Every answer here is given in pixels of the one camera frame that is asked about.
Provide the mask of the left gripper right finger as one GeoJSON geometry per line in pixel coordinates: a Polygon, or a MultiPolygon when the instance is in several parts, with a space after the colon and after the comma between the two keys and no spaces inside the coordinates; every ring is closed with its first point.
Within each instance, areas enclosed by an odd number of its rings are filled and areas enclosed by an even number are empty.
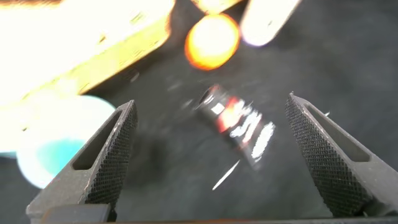
{"type": "Polygon", "coordinates": [[[312,180],[334,217],[396,216],[397,171],[293,93],[285,115],[312,180]]]}

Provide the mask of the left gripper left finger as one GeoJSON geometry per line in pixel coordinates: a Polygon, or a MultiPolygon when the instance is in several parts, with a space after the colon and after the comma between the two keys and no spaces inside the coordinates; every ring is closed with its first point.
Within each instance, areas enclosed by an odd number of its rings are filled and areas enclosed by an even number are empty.
{"type": "Polygon", "coordinates": [[[26,207],[31,223],[62,205],[105,204],[115,211],[138,124],[134,100],[116,108],[77,154],[26,207]]]}

